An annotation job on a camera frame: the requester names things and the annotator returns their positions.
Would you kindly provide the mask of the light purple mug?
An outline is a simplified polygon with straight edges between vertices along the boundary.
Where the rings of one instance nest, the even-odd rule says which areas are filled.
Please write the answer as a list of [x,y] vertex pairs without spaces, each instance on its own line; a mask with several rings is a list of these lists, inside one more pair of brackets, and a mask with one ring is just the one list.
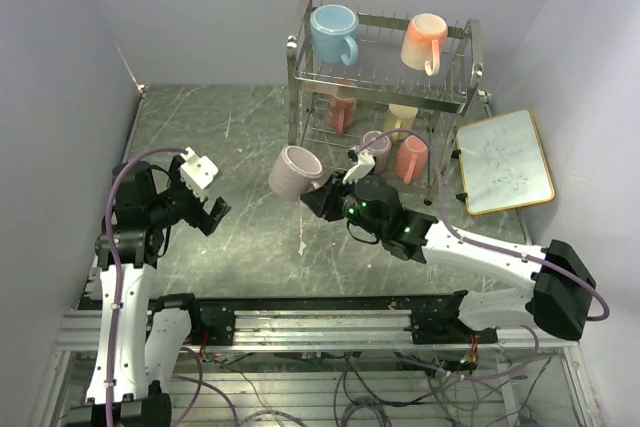
[[297,145],[284,147],[268,177],[274,194],[287,201],[320,187],[324,167],[311,151]]

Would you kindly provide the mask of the dark mauve mug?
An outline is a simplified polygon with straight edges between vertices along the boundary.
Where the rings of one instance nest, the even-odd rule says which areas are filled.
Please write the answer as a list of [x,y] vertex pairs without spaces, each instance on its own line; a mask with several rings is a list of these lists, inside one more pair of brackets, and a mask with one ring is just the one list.
[[367,149],[371,152],[375,160],[375,174],[381,174],[386,169],[392,148],[392,142],[388,136],[382,136],[380,139],[377,139],[380,134],[381,132],[377,130],[369,131],[361,140],[362,145],[366,144],[370,140],[374,140]]

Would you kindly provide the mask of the salmon pink mug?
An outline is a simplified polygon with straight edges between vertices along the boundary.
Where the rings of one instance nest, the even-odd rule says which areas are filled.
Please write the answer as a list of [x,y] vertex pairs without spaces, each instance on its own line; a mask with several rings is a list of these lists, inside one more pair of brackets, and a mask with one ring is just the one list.
[[419,137],[411,135],[399,147],[394,162],[394,172],[404,184],[409,185],[423,175],[428,157],[427,145]]

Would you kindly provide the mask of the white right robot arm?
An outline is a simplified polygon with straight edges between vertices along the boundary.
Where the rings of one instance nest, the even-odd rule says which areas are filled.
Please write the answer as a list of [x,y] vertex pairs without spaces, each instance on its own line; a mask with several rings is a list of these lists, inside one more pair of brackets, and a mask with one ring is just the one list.
[[317,217],[345,220],[372,235],[392,256],[476,270],[505,284],[496,292],[467,292],[440,320],[450,341],[475,331],[526,325],[567,341],[581,339],[596,282],[574,248],[512,244],[457,229],[402,205],[398,191],[375,175],[345,184],[339,174],[300,197]]

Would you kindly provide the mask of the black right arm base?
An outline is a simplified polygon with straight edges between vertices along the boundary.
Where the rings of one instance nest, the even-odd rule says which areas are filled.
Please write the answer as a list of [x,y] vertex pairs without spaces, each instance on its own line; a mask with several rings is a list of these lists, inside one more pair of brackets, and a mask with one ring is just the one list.
[[460,305],[467,295],[467,290],[460,290],[451,294],[398,297],[396,308],[410,311],[409,332],[413,344],[470,344],[473,334],[480,344],[495,344],[498,341],[495,328],[477,330],[459,319]]

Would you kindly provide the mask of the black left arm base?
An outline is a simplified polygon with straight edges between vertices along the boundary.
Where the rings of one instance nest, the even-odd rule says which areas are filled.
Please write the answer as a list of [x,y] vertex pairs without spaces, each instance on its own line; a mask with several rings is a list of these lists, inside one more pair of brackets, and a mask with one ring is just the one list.
[[185,310],[190,322],[187,340],[193,344],[230,346],[233,343],[236,316],[230,300],[179,293],[151,299],[148,307],[152,314],[173,308]]

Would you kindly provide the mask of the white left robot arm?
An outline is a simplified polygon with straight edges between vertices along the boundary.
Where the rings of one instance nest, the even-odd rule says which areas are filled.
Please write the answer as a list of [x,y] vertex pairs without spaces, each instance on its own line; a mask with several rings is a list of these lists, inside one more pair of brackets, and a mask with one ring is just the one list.
[[71,409],[69,426],[169,426],[168,392],[183,344],[203,334],[196,296],[172,294],[151,307],[158,261],[179,222],[211,235],[230,206],[217,198],[211,209],[207,188],[219,173],[191,148],[172,148],[163,173],[140,154],[112,171],[101,235],[95,244],[101,285],[101,321],[96,363],[85,402]]

